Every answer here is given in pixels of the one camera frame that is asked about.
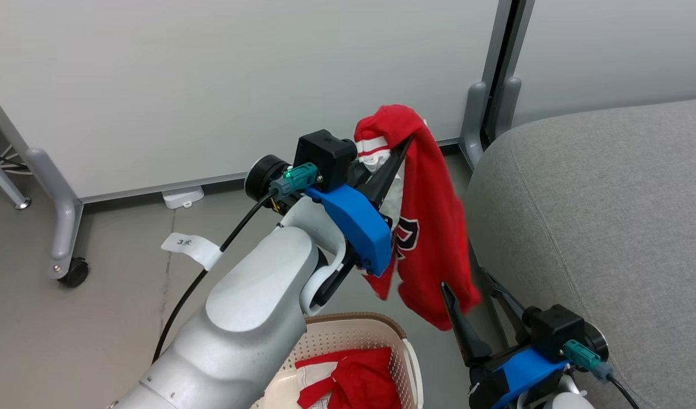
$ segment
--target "floor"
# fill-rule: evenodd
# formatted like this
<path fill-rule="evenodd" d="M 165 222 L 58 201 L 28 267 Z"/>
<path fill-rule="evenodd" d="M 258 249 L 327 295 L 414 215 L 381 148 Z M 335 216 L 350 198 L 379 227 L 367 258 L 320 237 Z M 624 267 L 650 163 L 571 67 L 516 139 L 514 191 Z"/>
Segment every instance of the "floor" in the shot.
<path fill-rule="evenodd" d="M 461 194 L 467 165 L 460 155 L 446 160 Z M 159 249 L 164 238 L 179 231 L 221 242 L 253 203 L 232 185 L 208 189 L 190 209 L 169 210 L 159 197 L 90 205 L 76 256 L 87 259 L 91 274 L 70 290 L 45 272 L 52 203 L 31 178 L 14 181 L 32 205 L 16 211 L 0 190 L 0 407 L 105 407 L 146 371 L 164 321 L 200 271 L 191 258 Z M 176 327 L 278 221 L 273 212 L 258 213 L 195 290 Z M 437 331 L 406 308 L 395 288 L 384 302 L 351 274 L 323 311 L 374 311 L 395 319 L 418 355 L 424 407 L 468 407 L 468 370 L 454 334 Z M 485 306 L 469 319 L 494 348 L 501 345 Z"/>

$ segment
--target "gray metal bracket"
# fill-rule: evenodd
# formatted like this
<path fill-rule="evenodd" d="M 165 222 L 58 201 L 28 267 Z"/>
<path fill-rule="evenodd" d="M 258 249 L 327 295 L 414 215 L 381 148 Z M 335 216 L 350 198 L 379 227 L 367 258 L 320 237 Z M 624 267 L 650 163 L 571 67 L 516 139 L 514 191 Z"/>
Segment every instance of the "gray metal bracket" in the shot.
<path fill-rule="evenodd" d="M 522 88 L 522 80 L 517 77 L 507 78 L 502 85 L 497 108 L 497 119 L 494 122 L 494 136 L 500 137 L 504 132 L 512 128 L 514 109 L 517 107 L 519 89 Z"/>
<path fill-rule="evenodd" d="M 83 215 L 83 203 L 78 200 L 73 189 L 44 150 L 30 148 L 26 152 L 26 158 L 32 174 L 36 176 L 37 181 L 55 204 L 55 235 L 48 277 L 59 279 L 67 274 L 70 266 L 78 226 L 81 224 L 81 215 Z"/>
<path fill-rule="evenodd" d="M 472 171 L 482 157 L 482 121 L 487 100 L 487 85 L 478 82 L 469 87 L 467 93 L 467 107 L 464 108 L 464 121 L 462 122 L 462 134 L 459 136 L 459 149 L 468 161 Z"/>

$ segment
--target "whiteboard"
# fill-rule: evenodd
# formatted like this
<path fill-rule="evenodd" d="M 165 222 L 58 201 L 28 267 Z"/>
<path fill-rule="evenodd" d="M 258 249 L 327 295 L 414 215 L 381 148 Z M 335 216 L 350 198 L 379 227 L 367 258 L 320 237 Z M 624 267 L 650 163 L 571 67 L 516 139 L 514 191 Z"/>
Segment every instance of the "whiteboard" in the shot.
<path fill-rule="evenodd" d="M 696 98 L 696 0 L 535 2 L 513 126 Z"/>
<path fill-rule="evenodd" d="M 249 170 L 382 104 L 459 137 L 497 1 L 0 0 L 0 105 L 78 197 Z"/>

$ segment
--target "tag label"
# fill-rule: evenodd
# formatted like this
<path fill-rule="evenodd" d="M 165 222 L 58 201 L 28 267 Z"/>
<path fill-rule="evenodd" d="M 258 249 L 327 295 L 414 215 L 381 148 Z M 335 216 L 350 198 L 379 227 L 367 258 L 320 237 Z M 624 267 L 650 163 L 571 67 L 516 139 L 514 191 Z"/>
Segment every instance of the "tag label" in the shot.
<path fill-rule="evenodd" d="M 328 409 L 328 402 L 330 402 L 330 394 L 318 399 L 309 409 Z"/>
<path fill-rule="evenodd" d="M 161 249 L 172 253 L 184 253 L 199 262 L 206 271 L 210 271 L 223 254 L 219 246 L 201 236 L 171 233 L 166 238 Z"/>

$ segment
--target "gray sofa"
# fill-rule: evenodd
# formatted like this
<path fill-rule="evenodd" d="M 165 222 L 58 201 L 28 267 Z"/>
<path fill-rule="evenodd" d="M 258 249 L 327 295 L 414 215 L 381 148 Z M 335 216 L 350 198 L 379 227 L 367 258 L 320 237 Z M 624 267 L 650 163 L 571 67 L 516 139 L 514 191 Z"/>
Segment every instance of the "gray sofa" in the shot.
<path fill-rule="evenodd" d="M 510 130 L 465 207 L 479 264 L 520 302 L 595 324 L 642 407 L 696 407 L 696 101 Z M 580 382 L 595 407 L 630 407 Z"/>

